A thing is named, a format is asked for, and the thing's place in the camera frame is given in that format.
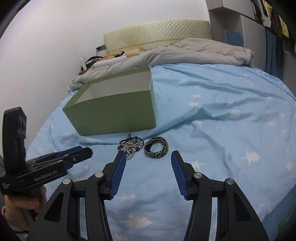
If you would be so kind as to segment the left hand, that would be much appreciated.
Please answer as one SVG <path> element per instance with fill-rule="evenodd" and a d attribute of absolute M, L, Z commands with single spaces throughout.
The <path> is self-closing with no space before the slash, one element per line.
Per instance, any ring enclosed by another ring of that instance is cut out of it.
<path fill-rule="evenodd" d="M 5 195 L 5 219 L 11 223 L 23 221 L 22 209 L 34 210 L 36 214 L 39 214 L 47 203 L 46 193 L 45 186 L 41 186 L 37 197 Z"/>

